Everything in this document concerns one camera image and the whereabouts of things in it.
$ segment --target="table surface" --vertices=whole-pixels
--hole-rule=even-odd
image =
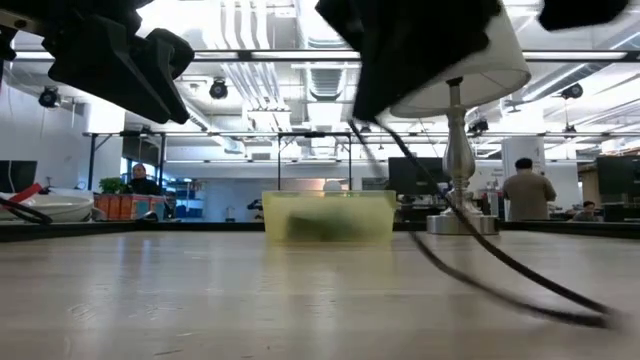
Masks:
[[[578,310],[468,238],[442,257]],[[505,232],[516,259],[629,316],[623,331],[517,313],[389,246],[267,246],[262,233],[130,233],[0,244],[0,358],[638,359],[640,244]]]

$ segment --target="person sitting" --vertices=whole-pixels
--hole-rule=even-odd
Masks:
[[[133,179],[129,182],[129,188],[138,195],[162,195],[162,189],[155,181],[147,179],[147,169],[142,164],[133,167]]]
[[[596,203],[585,201],[582,204],[583,210],[573,216],[571,221],[576,222],[600,222],[600,217],[595,215]]]

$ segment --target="yellow plastic container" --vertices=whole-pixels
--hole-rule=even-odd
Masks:
[[[394,191],[262,193],[270,242],[390,242]]]

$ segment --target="black wire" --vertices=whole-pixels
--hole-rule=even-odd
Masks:
[[[465,216],[460,209],[458,209],[455,204],[446,196],[446,194],[440,190],[438,187],[437,181],[433,178],[431,173],[427,168],[422,166],[418,159],[413,156],[407,145],[404,143],[402,138],[392,129],[384,124],[380,124],[377,121],[374,121],[380,128],[385,130],[396,142],[398,147],[402,153],[407,157],[407,159],[411,162],[411,164],[427,179],[429,186],[435,189],[436,193],[445,201],[445,203],[451,208],[453,213],[456,215],[458,220],[466,227],[469,233],[475,238],[475,240],[489,253],[498,258],[505,265],[509,266],[511,269],[515,270],[519,274],[523,275],[527,279],[535,282],[538,285],[578,304],[589,310],[600,313],[601,315],[590,315],[590,314],[581,314],[581,313],[571,313],[566,311],[554,310],[550,308],[544,308],[538,305],[532,305],[524,302],[523,300],[517,298],[514,295],[505,293],[503,291],[499,291],[495,288],[492,288],[489,285],[484,284],[478,279],[475,279],[457,269],[454,269],[443,262],[430,248],[429,246],[420,239],[420,236],[416,232],[409,232],[411,240],[418,247],[418,250],[429,260],[431,263],[444,272],[445,274],[453,277],[454,279],[461,281],[471,287],[474,287],[478,290],[481,290],[485,294],[489,295],[494,300],[498,300],[504,304],[510,305],[514,308],[531,312],[536,315],[546,316],[548,318],[554,319],[556,321],[572,324],[572,325],[581,325],[587,327],[595,327],[595,328],[610,328],[615,325],[616,320],[616,311],[609,308],[606,305],[593,301],[589,298],[586,298],[558,283],[555,283],[542,275],[536,273],[535,271],[529,269],[523,264],[519,263],[509,255],[507,255],[502,250],[498,249],[495,245],[489,242],[487,239],[482,236],[478,232],[478,230],[471,224],[469,219]],[[367,157],[370,160],[374,160],[374,156],[371,153],[371,150],[367,147],[366,139],[362,136],[358,128],[355,126],[353,120],[349,121],[349,126],[351,130],[354,132],[358,140],[364,146]],[[376,172],[376,176],[378,177],[386,177],[384,171],[380,167],[377,162],[372,162],[372,166],[374,171]]]
[[[15,201],[4,199],[2,197],[0,197],[0,206],[6,207],[10,213],[26,222],[39,225],[49,225],[53,222],[53,219],[41,213],[40,211],[34,210],[28,206],[24,206]]]

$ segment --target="white ceiling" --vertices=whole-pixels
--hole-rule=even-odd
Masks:
[[[283,14],[291,14],[303,5],[313,5],[314,0],[266,0],[269,9],[267,18],[267,37],[269,45],[274,49],[293,49],[305,47],[302,32],[299,24],[305,23],[308,19],[296,19],[286,17]],[[223,5],[228,5],[228,1],[222,0]],[[538,24],[535,15],[539,6],[539,0],[505,0],[504,3],[510,15],[512,25],[517,33],[518,40],[523,49],[528,50],[566,50],[566,49],[609,49],[640,32],[640,0],[634,1],[635,5],[629,8],[621,19],[613,24],[597,26],[587,29],[572,31],[562,31],[549,33]],[[210,23],[215,19],[208,16],[209,0],[177,1],[177,0],[156,0],[151,6],[155,9],[143,9],[141,14],[145,18],[143,29],[140,31],[144,35],[154,26],[165,26],[174,30],[178,35],[183,36],[194,49],[212,48],[211,42],[205,41],[203,33],[210,31]],[[236,8],[236,32],[240,32],[241,1],[235,1]],[[163,16],[163,11],[170,12],[171,17]],[[20,33],[15,41],[17,49],[38,49],[40,39],[28,34]],[[307,70],[293,69],[290,63],[274,64],[275,74],[278,79],[280,93],[286,105],[291,110],[290,123],[293,128],[299,126],[303,121],[309,119],[310,101],[307,91]],[[558,74],[566,73],[576,64],[550,64],[534,63],[529,64],[533,78],[528,86],[540,86],[543,83],[554,80]],[[12,65],[8,81],[15,86],[23,88],[33,93],[41,91],[42,87],[52,84],[46,77],[49,65],[44,63],[15,63]],[[547,97],[531,104],[519,106],[520,112],[509,114],[500,110],[500,103],[487,104],[479,109],[479,115],[485,116],[490,121],[491,126],[499,127],[501,131],[523,131],[523,121],[531,117],[544,117],[544,126],[547,130],[559,131],[564,127],[565,121],[579,122],[582,119],[597,115],[606,115],[607,112],[616,108],[622,103],[638,98],[640,93],[638,80],[634,77],[638,75],[640,67],[637,64],[614,64],[602,71],[581,80],[579,83],[585,90],[585,95],[578,100],[565,102],[560,98]],[[247,101],[242,98],[230,79],[227,79],[229,96],[224,100],[213,100],[208,95],[209,86],[214,77],[226,77],[228,74],[220,64],[194,63],[177,79],[176,83],[183,96],[192,103],[197,110],[208,117],[209,124],[215,128],[232,129],[242,131],[247,129],[246,118],[243,120],[243,104]],[[349,102],[353,99],[355,85],[357,84],[358,70],[347,70],[346,90],[339,97],[342,107],[338,107],[340,116],[332,119],[329,123],[334,124],[332,129],[341,130],[344,128],[344,121],[350,115]],[[60,85],[66,96],[82,97],[82,93]],[[415,120],[398,119],[391,116],[385,117],[388,121],[395,123],[398,130],[407,130],[416,126]],[[170,124],[158,126],[151,124],[144,119],[134,115],[127,117],[128,123],[147,123],[158,130],[183,131],[193,128]],[[603,121],[594,121],[589,126],[579,127],[578,131],[602,131],[620,126],[620,124],[633,124],[640,121],[640,104],[629,106],[629,109],[616,115],[610,116]],[[442,117],[427,120],[427,127],[437,131],[446,129],[445,119]],[[172,141],[174,144],[188,143],[188,140],[181,139]],[[193,140],[192,145],[207,144],[206,141]]]

